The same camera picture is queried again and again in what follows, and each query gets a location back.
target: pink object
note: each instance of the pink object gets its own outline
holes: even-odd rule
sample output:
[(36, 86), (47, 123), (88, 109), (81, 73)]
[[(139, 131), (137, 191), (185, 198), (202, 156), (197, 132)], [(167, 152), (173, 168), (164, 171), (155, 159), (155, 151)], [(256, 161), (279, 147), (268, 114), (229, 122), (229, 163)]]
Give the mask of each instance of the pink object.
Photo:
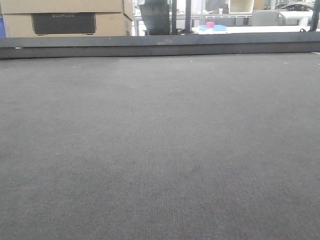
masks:
[(208, 21), (208, 22), (205, 24), (205, 26), (206, 26), (207, 28), (214, 28), (214, 27), (215, 27), (215, 23), (214, 23), (213, 21)]

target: white table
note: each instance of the white table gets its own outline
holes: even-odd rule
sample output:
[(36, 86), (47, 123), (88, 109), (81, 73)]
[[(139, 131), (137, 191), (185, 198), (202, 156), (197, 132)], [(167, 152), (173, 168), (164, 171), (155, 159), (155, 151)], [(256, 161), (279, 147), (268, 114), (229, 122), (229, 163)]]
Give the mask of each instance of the white table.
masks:
[(301, 29), (310, 30), (310, 26), (229, 26), (226, 31), (213, 31), (211, 29), (202, 31), (198, 27), (193, 27), (192, 31), (200, 35), (208, 34), (239, 34), (239, 33), (290, 33), (299, 32)]
[(286, 20), (301, 20), (308, 18), (309, 21), (312, 18), (313, 11), (280, 11), (279, 12)]

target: black pole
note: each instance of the black pole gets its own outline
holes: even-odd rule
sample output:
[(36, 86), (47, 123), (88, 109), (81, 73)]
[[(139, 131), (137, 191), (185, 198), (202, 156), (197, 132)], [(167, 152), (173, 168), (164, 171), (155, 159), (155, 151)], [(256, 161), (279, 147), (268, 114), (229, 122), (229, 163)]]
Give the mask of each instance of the black pole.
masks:
[(319, 22), (320, 0), (315, 0), (310, 24), (310, 32), (316, 31)]
[(177, 0), (172, 0), (172, 35), (178, 34), (177, 29)]
[(185, 34), (191, 33), (191, 0), (185, 0)]

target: gray carpet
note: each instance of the gray carpet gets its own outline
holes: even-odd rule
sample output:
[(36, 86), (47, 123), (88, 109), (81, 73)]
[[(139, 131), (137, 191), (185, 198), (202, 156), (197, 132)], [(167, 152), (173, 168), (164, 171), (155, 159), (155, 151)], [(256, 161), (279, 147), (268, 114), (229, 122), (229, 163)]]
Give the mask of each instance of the gray carpet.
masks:
[(319, 64), (0, 61), (0, 239), (319, 240)]

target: black chair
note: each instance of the black chair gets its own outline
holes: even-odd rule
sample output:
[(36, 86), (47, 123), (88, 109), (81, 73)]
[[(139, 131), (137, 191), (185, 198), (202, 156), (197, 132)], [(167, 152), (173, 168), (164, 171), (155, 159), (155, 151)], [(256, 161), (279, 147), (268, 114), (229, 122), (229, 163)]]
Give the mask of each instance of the black chair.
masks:
[(167, 1), (145, 0), (139, 5), (141, 16), (148, 30), (149, 35), (169, 35), (170, 34), (170, 6)]

